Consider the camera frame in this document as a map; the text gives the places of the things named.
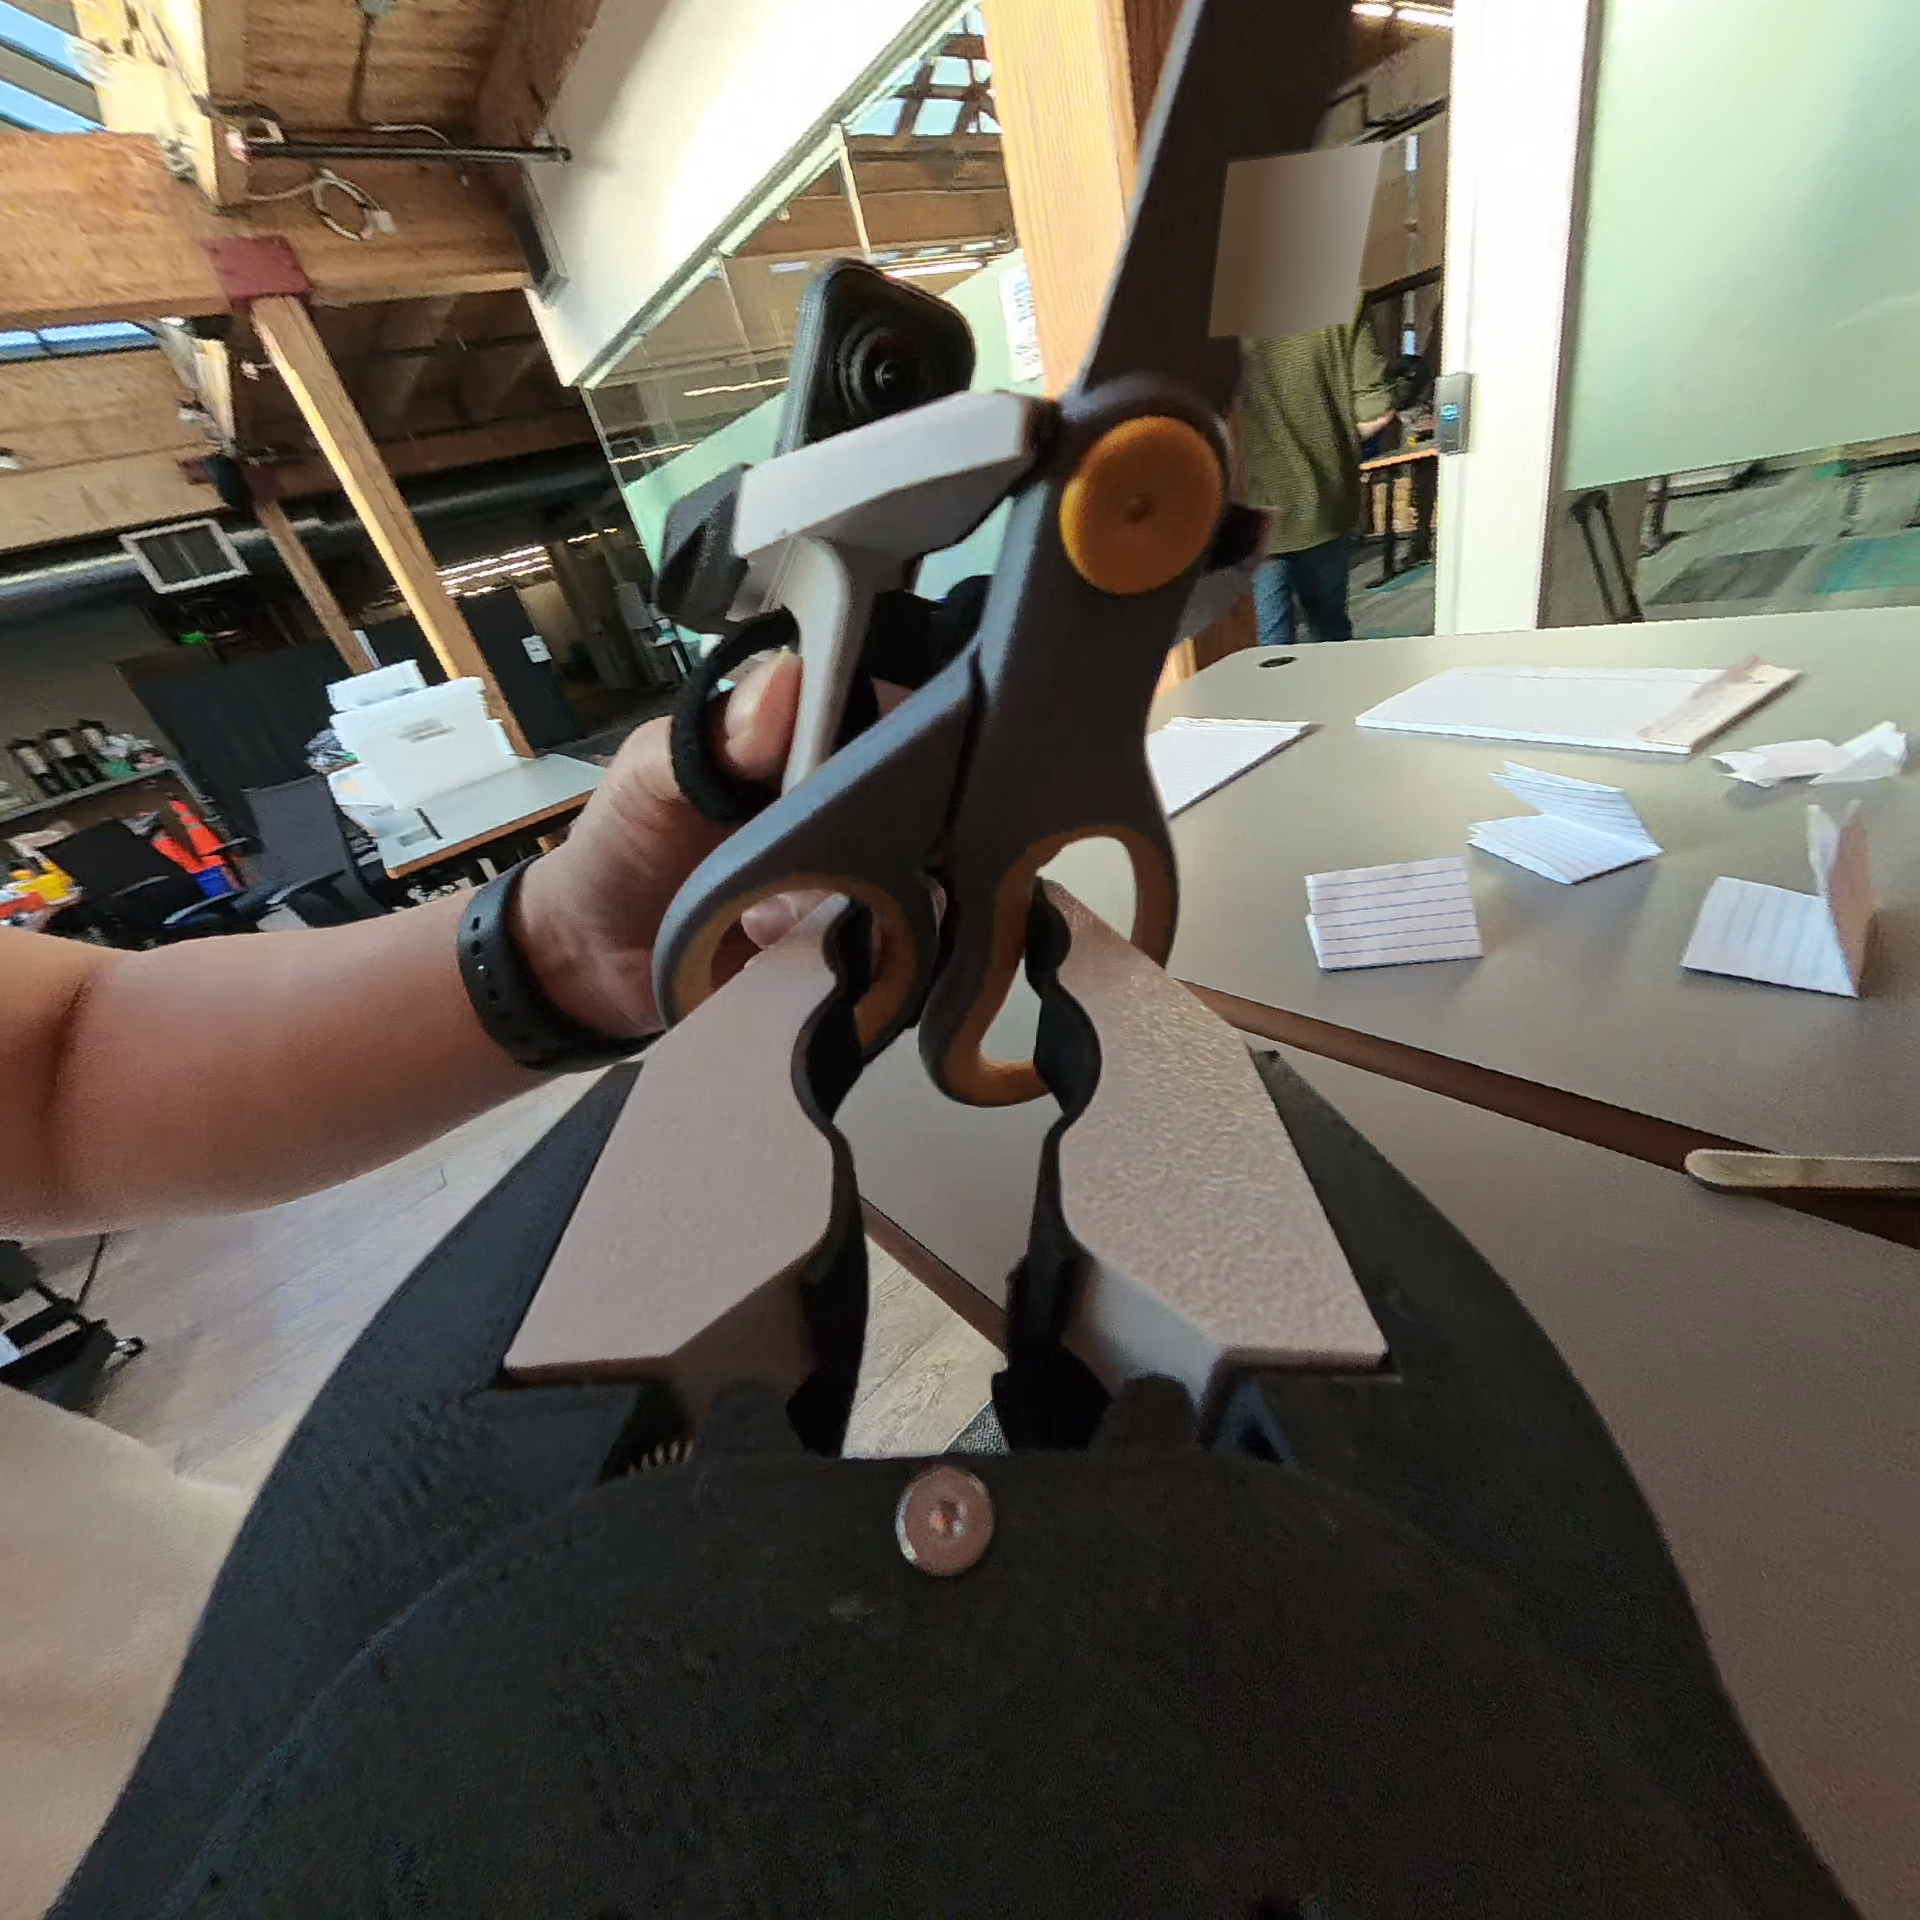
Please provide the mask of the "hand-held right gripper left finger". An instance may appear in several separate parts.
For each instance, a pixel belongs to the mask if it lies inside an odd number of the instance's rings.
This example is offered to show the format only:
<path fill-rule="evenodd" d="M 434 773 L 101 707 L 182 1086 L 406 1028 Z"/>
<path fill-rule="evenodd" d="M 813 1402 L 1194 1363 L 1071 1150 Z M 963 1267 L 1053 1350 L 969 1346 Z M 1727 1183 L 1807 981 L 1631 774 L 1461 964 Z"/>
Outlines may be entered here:
<path fill-rule="evenodd" d="M 506 1386 L 642 1386 L 689 1431 L 761 1386 L 838 1455 L 865 1230 L 834 1116 L 865 1057 L 865 918 L 809 916 L 642 1057 L 501 1359 Z"/>

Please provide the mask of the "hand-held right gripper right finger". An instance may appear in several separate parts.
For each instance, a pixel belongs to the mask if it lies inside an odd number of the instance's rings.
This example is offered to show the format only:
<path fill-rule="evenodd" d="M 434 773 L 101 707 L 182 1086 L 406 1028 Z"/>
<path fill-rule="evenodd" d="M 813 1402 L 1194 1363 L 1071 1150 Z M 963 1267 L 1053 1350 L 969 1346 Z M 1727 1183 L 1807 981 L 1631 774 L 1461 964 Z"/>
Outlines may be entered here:
<path fill-rule="evenodd" d="M 1056 883 L 1026 923 L 1032 1068 L 1057 1118 L 1005 1301 L 1014 1410 L 1163 1379 L 1371 1377 L 1385 1333 L 1242 1035 Z"/>

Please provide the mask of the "lined paper sheet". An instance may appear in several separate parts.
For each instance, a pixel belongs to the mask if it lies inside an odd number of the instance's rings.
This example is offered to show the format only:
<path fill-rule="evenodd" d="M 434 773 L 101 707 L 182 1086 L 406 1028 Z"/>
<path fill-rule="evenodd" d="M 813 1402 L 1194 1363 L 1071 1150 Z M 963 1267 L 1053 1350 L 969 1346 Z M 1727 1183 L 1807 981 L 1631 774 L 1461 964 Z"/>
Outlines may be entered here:
<path fill-rule="evenodd" d="M 1705 893 L 1681 969 L 1789 993 L 1858 998 L 1879 913 L 1858 804 L 1807 806 L 1813 891 L 1717 878 Z"/>
<path fill-rule="evenodd" d="M 1482 955 L 1462 855 L 1310 873 L 1305 893 L 1311 957 L 1325 973 Z"/>

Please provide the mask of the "metal tweezers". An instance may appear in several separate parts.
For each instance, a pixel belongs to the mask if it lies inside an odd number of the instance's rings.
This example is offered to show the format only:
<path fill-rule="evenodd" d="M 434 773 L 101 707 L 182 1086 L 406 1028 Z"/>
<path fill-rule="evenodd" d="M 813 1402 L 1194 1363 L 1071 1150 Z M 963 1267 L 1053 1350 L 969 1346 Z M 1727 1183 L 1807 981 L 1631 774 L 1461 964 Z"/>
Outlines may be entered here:
<path fill-rule="evenodd" d="M 1685 1156 L 1691 1182 L 1717 1193 L 1914 1199 L 1917 1159 L 1789 1156 L 1699 1147 Z"/>

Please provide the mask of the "person's left forearm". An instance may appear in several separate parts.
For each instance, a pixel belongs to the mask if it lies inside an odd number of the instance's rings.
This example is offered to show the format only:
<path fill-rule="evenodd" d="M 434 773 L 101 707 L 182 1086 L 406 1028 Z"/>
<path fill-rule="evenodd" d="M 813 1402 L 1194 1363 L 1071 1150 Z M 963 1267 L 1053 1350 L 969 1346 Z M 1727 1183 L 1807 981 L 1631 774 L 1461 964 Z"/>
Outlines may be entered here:
<path fill-rule="evenodd" d="M 109 950 L 1 937 L 1 1230 L 274 1206 L 528 1093 L 479 1027 L 451 901 Z"/>

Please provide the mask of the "person's left hand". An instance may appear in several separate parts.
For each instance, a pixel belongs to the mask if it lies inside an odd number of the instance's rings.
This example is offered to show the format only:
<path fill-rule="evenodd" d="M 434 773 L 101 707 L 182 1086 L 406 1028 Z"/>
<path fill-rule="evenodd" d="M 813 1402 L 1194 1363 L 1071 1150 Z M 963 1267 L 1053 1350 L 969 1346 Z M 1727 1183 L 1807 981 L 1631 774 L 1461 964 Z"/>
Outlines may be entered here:
<path fill-rule="evenodd" d="M 717 769 L 743 785 L 776 785 L 799 708 L 802 660 L 768 657 L 706 717 Z M 558 850 L 539 855 L 511 909 L 519 950 L 565 1017 L 603 1039 L 635 1039 L 663 1023 L 654 996 L 654 947 L 682 879 L 731 827 L 709 823 L 681 794 L 669 719 L 631 731 L 605 779 Z M 722 978 L 759 949 L 778 945 L 826 893 L 755 901 L 726 927 Z"/>

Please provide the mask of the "long lined legal pad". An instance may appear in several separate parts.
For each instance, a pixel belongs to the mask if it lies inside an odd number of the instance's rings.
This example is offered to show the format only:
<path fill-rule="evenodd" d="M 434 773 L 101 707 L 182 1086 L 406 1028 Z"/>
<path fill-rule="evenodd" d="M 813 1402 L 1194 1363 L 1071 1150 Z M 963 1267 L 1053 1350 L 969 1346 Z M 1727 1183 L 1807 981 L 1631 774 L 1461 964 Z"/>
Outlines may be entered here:
<path fill-rule="evenodd" d="M 1171 820 L 1259 764 L 1298 746 L 1314 722 L 1175 716 L 1145 735 L 1147 773 Z"/>

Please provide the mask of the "thick wooden column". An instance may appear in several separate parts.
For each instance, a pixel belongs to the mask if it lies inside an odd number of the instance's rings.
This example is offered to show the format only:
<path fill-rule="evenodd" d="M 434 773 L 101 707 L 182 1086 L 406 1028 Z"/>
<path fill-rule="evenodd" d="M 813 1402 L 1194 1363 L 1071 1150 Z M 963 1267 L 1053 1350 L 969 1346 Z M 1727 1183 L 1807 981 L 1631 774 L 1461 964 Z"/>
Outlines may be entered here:
<path fill-rule="evenodd" d="M 1129 227 L 1137 138 L 1179 3 L 985 3 L 1003 171 L 1042 389 L 1083 366 Z"/>

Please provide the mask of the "dark wristband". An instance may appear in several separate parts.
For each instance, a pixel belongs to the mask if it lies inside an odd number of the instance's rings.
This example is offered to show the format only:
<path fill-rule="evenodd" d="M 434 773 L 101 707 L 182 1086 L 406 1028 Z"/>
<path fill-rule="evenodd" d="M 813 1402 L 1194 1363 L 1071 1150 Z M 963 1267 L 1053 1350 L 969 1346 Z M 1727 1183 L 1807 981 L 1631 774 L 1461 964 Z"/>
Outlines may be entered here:
<path fill-rule="evenodd" d="M 529 855 L 463 899 L 454 961 L 481 1034 L 517 1065 L 539 1075 L 594 1073 L 642 1057 L 657 1038 L 611 1038 L 575 1020 L 545 993 L 521 945 L 522 878 L 550 855 Z"/>

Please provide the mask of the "lined notepad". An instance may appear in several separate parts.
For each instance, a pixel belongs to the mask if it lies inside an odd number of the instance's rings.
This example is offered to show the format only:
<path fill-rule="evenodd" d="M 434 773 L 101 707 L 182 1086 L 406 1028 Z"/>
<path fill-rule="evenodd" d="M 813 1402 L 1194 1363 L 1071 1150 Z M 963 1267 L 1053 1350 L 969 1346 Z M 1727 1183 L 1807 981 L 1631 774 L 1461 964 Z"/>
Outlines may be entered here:
<path fill-rule="evenodd" d="M 1757 659 L 1726 668 L 1457 666 L 1357 714 L 1355 727 L 1685 759 L 1801 677 Z"/>

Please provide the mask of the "grey table with black legs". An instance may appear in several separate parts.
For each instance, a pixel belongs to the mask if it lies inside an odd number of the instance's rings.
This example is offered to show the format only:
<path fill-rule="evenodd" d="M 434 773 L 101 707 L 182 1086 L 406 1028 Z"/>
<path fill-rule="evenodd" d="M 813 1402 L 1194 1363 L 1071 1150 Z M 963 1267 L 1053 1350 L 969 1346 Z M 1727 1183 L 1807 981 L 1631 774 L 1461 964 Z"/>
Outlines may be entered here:
<path fill-rule="evenodd" d="M 501 773 L 402 806 L 400 827 L 374 836 L 379 865 L 389 878 L 405 879 L 445 862 L 481 857 L 501 843 L 560 834 L 605 773 L 595 762 L 566 755 L 517 759 Z"/>

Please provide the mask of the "black office chair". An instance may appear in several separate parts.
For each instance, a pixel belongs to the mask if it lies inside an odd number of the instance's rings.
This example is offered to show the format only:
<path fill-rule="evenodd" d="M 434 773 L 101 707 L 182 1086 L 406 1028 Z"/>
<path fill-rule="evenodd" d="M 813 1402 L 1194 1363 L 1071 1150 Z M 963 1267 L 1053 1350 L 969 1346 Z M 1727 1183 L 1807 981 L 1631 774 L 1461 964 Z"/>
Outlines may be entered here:
<path fill-rule="evenodd" d="M 305 927 L 377 921 L 395 909 L 391 885 L 363 873 L 352 827 L 321 774 L 242 788 L 270 907 Z"/>

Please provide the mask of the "crumpled white paper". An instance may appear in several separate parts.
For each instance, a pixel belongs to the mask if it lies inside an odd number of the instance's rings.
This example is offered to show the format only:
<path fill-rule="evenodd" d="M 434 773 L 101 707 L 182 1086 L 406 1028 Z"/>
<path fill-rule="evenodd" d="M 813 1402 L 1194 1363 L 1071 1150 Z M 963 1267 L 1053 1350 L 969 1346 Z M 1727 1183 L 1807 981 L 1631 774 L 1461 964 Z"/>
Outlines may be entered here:
<path fill-rule="evenodd" d="M 1905 759 L 1907 733 L 1879 722 L 1841 742 L 1813 735 L 1723 751 L 1713 765 L 1734 781 L 1771 791 L 1789 785 L 1871 785 L 1899 774 Z"/>

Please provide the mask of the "white vent grille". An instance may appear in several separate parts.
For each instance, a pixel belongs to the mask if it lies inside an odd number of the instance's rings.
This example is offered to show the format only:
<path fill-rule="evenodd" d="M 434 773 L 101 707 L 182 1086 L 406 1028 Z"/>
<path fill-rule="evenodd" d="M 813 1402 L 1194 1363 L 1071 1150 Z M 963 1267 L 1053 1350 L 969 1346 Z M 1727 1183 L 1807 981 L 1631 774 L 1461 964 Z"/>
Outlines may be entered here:
<path fill-rule="evenodd" d="M 248 577 L 248 564 L 214 518 L 182 518 L 115 540 L 154 595 L 202 591 Z"/>

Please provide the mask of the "red metal bracket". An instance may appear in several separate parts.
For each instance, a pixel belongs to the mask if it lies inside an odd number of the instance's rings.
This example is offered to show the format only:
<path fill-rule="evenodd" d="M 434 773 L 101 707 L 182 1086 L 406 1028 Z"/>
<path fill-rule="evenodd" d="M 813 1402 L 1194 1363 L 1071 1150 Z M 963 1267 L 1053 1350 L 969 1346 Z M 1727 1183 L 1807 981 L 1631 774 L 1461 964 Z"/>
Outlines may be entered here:
<path fill-rule="evenodd" d="M 257 300 L 310 301 L 315 285 L 295 245 L 278 234 L 231 234 L 201 243 L 226 308 L 248 311 Z"/>

